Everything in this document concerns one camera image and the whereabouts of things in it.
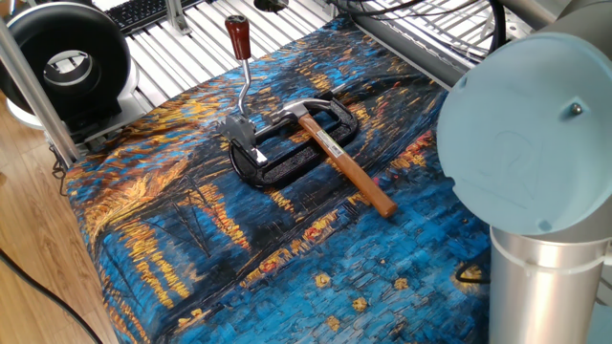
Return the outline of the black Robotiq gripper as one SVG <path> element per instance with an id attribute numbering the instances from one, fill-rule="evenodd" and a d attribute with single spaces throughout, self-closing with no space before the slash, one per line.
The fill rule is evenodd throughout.
<path id="1" fill-rule="evenodd" d="M 279 13 L 288 8 L 289 0 L 253 0 L 253 4 L 260 11 Z"/>

